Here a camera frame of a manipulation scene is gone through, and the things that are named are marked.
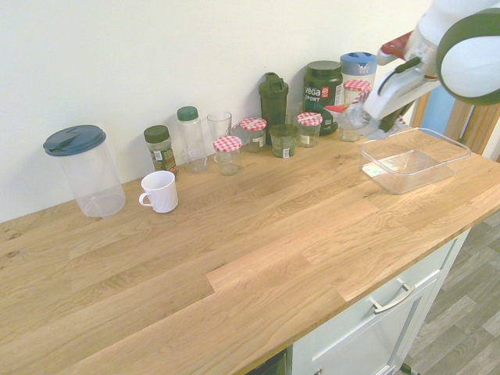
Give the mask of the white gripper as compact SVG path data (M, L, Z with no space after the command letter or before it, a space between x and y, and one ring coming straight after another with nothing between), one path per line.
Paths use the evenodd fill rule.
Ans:
M397 116L389 116L434 89L434 78L423 73L421 58L411 58L385 74L376 83L364 102L364 110L374 119L381 120L380 129L388 132Z

